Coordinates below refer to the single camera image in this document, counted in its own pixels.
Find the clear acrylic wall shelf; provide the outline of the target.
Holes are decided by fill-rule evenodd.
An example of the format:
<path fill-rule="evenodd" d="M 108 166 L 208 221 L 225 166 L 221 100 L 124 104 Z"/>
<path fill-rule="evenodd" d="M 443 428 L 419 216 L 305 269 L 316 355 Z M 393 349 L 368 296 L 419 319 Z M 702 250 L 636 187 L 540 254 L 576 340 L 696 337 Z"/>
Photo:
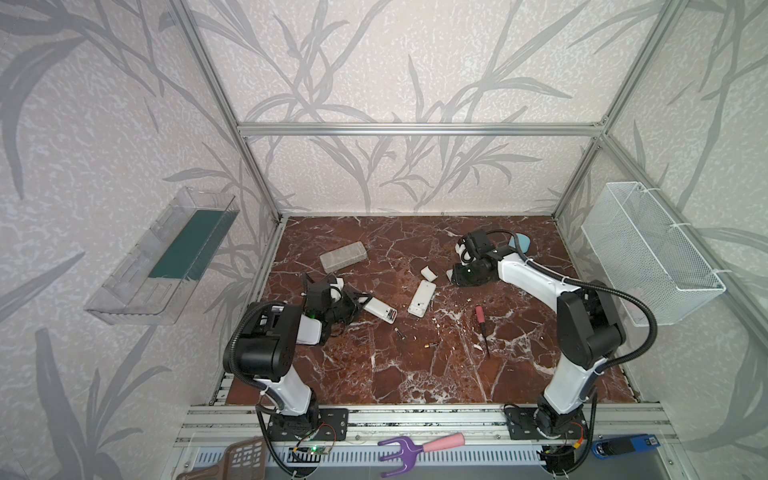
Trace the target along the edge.
<path fill-rule="evenodd" d="M 84 310 L 113 326 L 175 324 L 239 213 L 233 194 L 181 188 Z"/>

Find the blue black device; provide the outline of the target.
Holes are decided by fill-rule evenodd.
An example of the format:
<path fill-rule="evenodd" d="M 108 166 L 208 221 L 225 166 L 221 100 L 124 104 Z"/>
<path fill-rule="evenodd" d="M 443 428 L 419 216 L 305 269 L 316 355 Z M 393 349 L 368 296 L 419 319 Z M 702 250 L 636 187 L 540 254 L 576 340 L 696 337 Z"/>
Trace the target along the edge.
<path fill-rule="evenodd" d="M 660 447 L 653 434 L 635 434 L 598 440 L 591 446 L 593 455 L 600 460 L 651 452 Z"/>

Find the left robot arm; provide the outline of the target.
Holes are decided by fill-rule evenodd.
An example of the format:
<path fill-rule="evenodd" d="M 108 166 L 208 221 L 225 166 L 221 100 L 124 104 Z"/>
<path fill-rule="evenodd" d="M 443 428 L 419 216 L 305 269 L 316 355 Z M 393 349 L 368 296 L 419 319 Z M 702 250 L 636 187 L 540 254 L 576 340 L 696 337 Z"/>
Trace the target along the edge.
<path fill-rule="evenodd" d="M 224 370 L 271 402 L 257 411 L 278 424 L 319 422 L 315 392 L 293 366 L 296 348 L 323 346 L 346 330 L 371 300 L 333 274 L 322 280 L 302 275 L 302 301 L 254 302 L 235 328 L 223 354 Z"/>

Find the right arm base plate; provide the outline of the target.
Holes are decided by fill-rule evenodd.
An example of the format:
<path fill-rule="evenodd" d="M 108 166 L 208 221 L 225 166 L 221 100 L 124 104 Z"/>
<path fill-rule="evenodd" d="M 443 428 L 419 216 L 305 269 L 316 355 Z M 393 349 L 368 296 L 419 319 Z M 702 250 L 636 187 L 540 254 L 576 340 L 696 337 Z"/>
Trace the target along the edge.
<path fill-rule="evenodd" d="M 505 404 L 502 409 L 511 440 L 583 440 L 586 422 L 583 408 L 560 414 L 547 405 L 522 407 Z"/>

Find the purple pink garden fork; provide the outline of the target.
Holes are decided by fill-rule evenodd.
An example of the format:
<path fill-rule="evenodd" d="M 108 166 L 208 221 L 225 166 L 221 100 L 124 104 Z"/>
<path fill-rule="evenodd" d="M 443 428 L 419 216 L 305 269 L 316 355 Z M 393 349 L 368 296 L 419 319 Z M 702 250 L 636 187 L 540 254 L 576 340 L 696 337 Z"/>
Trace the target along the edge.
<path fill-rule="evenodd" d="M 417 459 L 422 453 L 450 450 L 453 448 L 462 447 L 465 444 L 466 440 L 462 433 L 455 433 L 421 445 L 417 445 L 408 436 L 398 436 L 379 441 L 378 446 L 398 445 L 400 448 L 400 450 L 397 452 L 380 456 L 379 460 L 381 462 L 391 460 L 400 460 L 402 462 L 398 469 L 383 472 L 380 474 L 380 477 L 382 479 L 390 479 L 410 472 L 415 467 Z"/>

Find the white remote control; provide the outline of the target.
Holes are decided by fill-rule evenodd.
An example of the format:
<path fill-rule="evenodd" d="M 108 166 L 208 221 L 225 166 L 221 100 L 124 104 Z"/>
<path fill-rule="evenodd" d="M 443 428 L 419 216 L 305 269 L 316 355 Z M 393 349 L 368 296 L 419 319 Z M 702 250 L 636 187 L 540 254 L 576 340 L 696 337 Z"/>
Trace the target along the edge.
<path fill-rule="evenodd" d="M 392 325 L 397 318 L 398 312 L 396 309 L 390 307 L 388 304 L 375 297 L 369 297 L 365 300 L 362 300 L 361 305 L 364 311 L 374 315 L 376 318 L 379 318 L 380 320 L 383 320 L 390 325 Z"/>
<path fill-rule="evenodd" d="M 408 313 L 415 317 L 423 318 L 432 301 L 435 291 L 436 285 L 433 282 L 422 280 L 408 306 Z"/>

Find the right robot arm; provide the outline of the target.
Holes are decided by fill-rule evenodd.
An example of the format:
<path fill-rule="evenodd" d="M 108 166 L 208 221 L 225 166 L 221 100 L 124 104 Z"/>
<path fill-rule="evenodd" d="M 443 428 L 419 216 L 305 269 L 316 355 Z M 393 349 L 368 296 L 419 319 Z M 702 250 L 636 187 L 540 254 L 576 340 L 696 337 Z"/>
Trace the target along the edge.
<path fill-rule="evenodd" d="M 498 246 L 484 230 L 458 241 L 459 262 L 451 282 L 458 287 L 501 281 L 517 287 L 556 314 L 560 349 L 555 373 L 537 401 L 535 421 L 551 430 L 568 424 L 625 341 L 612 295 L 601 283 L 585 283 L 538 264 L 517 245 Z"/>

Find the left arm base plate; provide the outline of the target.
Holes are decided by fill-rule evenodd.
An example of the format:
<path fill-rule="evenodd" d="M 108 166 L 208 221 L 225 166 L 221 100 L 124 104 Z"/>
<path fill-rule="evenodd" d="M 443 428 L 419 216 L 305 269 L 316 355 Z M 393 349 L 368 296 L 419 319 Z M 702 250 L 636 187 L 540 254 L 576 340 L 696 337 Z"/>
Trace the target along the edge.
<path fill-rule="evenodd" d="M 298 416 L 275 415 L 267 423 L 273 441 L 343 441 L 349 426 L 349 410 L 320 408 Z"/>

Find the pink handled screwdriver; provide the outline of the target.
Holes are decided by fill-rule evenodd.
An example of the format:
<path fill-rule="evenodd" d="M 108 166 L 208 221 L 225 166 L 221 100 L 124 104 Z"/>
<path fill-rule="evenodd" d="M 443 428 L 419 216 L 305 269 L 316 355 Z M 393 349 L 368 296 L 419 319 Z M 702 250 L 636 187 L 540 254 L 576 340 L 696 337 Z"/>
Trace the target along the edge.
<path fill-rule="evenodd" d="M 490 348 L 489 348 L 488 338 L 487 338 L 486 320 L 485 320 L 485 314 L 484 314 L 483 308 L 481 306 L 476 306 L 475 314 L 476 314 L 476 320 L 479 324 L 481 335 L 483 338 L 486 355 L 490 356 Z"/>

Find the grey glasses case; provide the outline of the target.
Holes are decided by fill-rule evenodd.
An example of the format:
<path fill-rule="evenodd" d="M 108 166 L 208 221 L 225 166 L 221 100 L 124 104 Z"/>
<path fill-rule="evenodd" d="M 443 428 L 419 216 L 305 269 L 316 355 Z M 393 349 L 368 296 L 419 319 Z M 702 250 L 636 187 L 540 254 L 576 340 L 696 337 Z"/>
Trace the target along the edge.
<path fill-rule="evenodd" d="M 368 253 L 360 241 L 323 253 L 319 257 L 325 273 L 334 273 L 368 259 Z"/>

